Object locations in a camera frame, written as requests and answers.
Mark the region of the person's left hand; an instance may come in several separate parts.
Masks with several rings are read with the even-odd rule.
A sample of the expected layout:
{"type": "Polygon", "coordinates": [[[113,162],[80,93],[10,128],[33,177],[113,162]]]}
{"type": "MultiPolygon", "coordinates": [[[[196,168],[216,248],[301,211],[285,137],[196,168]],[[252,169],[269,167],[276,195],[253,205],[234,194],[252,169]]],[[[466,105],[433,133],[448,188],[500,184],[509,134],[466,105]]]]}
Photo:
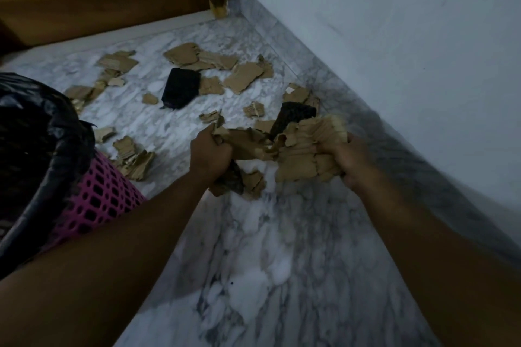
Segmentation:
{"type": "Polygon", "coordinates": [[[209,188],[227,168],[212,165],[212,124],[201,130],[191,141],[190,176],[209,188]]]}

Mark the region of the person's right hand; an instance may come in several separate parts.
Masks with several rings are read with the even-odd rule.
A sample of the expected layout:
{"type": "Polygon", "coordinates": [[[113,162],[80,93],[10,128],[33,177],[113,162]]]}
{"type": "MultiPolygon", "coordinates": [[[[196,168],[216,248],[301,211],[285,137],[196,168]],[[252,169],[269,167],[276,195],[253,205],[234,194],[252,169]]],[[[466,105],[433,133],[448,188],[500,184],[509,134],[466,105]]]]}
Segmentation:
{"type": "Polygon", "coordinates": [[[346,142],[319,143],[335,151],[335,159],[344,170],[344,184],[358,193],[370,175],[377,170],[366,143],[358,136],[348,133],[346,142]]]}

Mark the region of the brown cardboard piece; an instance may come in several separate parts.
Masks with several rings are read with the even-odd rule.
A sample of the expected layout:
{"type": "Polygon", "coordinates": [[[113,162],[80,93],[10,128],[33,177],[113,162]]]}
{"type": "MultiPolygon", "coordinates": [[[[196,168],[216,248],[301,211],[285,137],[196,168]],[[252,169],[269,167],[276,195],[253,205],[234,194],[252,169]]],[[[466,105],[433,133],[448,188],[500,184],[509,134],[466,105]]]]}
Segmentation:
{"type": "Polygon", "coordinates": [[[278,149],[268,133],[255,128],[226,128],[219,116],[212,123],[212,136],[217,144],[228,144],[232,148],[233,160],[276,161],[278,149]]]}

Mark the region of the bundle of torn cardboard strips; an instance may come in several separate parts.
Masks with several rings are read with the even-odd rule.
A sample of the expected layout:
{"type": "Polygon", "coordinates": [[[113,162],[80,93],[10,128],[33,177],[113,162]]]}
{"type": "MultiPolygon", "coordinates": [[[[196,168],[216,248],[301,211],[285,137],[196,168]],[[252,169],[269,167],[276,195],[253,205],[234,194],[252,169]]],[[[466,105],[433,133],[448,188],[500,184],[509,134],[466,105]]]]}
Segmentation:
{"type": "Polygon", "coordinates": [[[316,146],[345,143],[348,134],[342,119],[326,115],[290,123],[276,137],[278,169],[275,181],[299,181],[319,178],[329,181],[342,174],[341,168],[330,154],[316,151],[316,146]]]}

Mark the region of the dark foam scrap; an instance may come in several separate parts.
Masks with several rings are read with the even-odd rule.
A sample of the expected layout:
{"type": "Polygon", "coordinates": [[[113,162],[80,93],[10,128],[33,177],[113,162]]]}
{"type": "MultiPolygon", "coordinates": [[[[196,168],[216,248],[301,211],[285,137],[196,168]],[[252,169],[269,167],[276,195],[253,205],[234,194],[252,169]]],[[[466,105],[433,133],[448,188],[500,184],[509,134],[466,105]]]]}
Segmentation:
{"type": "Polygon", "coordinates": [[[234,192],[238,195],[243,195],[245,185],[242,178],[242,170],[235,160],[230,161],[229,167],[212,185],[209,191],[215,196],[219,197],[228,192],[234,192]]]}

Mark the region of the person's left forearm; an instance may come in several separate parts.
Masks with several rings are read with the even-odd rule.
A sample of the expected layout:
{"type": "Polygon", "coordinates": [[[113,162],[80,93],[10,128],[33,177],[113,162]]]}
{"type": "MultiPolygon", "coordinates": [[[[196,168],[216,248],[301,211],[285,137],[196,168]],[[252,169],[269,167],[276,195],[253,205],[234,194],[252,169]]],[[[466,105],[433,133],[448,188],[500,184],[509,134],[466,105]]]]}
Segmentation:
{"type": "Polygon", "coordinates": [[[189,171],[120,219],[0,281],[0,347],[112,347],[215,179],[189,171]]]}

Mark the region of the person's right forearm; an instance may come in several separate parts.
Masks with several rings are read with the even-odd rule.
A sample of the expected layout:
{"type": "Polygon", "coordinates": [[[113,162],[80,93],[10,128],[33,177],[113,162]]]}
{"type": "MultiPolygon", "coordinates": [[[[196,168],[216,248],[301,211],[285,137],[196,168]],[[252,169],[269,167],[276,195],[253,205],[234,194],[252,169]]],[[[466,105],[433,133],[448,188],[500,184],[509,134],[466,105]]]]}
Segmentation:
{"type": "Polygon", "coordinates": [[[521,347],[521,271],[410,201],[378,168],[346,178],[445,347],[521,347]]]}

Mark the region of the black textured foam piece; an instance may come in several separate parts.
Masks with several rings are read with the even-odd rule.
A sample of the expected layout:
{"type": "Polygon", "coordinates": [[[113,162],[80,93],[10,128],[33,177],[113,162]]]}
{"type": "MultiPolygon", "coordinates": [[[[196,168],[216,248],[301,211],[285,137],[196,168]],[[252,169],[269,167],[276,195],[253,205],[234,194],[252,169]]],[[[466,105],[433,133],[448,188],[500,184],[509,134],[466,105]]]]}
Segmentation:
{"type": "Polygon", "coordinates": [[[268,137],[273,141],[290,123],[298,123],[301,120],[314,118],[316,115],[317,109],[314,106],[299,102],[283,102],[268,137]]]}

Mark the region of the scattered torn cardboard scraps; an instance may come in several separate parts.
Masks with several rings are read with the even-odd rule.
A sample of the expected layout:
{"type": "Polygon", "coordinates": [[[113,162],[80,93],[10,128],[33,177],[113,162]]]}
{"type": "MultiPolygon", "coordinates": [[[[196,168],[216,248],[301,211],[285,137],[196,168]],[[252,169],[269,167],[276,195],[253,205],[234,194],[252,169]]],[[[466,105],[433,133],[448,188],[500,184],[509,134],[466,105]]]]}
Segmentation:
{"type": "MultiPolygon", "coordinates": [[[[137,65],[138,62],[132,59],[134,54],[135,51],[121,50],[105,55],[99,62],[105,67],[104,78],[98,80],[93,87],[71,86],[65,91],[65,96],[72,101],[77,113],[81,113],[84,106],[94,101],[108,86],[123,87],[125,85],[121,75],[137,65]]],[[[238,64],[238,58],[235,55],[203,51],[193,42],[172,48],[165,52],[164,56],[169,61],[178,64],[179,68],[189,69],[201,74],[199,96],[222,95],[226,88],[230,89],[233,94],[239,95],[250,87],[254,81],[270,78],[273,74],[272,65],[261,54],[257,56],[255,62],[238,64]]],[[[294,83],[291,83],[287,88],[283,102],[299,102],[314,106],[317,109],[317,114],[320,105],[317,97],[294,83]]],[[[205,124],[211,124],[219,116],[224,119],[220,111],[212,111],[211,113],[200,114],[199,119],[205,124]]],[[[275,120],[258,120],[254,128],[269,134],[274,122],[275,120]]],[[[115,141],[113,146],[117,149],[118,155],[114,160],[109,159],[112,165],[127,179],[142,180],[155,154],[147,150],[138,152],[133,140],[128,136],[115,141]]],[[[262,173],[259,171],[251,173],[242,171],[242,178],[245,185],[243,195],[246,194],[253,198],[259,197],[260,192],[265,187],[262,173]]]]}

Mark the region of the pink plastic mesh basket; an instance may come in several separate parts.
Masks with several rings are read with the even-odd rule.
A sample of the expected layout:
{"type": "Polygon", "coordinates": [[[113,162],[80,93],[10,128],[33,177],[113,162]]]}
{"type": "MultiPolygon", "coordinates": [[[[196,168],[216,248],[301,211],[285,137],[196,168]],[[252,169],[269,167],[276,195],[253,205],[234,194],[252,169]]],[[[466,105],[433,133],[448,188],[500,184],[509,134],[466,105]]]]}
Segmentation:
{"type": "Polygon", "coordinates": [[[66,199],[40,253],[79,238],[140,206],[146,197],[96,150],[88,171],[66,199]]]}

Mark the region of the black plastic garbage bag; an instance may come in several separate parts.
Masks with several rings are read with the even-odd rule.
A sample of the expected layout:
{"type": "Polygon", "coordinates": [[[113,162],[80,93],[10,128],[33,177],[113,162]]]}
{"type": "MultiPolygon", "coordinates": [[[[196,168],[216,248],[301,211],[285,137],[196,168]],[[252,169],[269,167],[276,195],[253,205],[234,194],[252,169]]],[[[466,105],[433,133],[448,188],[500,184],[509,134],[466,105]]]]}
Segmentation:
{"type": "Polygon", "coordinates": [[[0,72],[0,280],[49,243],[94,154],[93,129],[68,97],[0,72]]]}

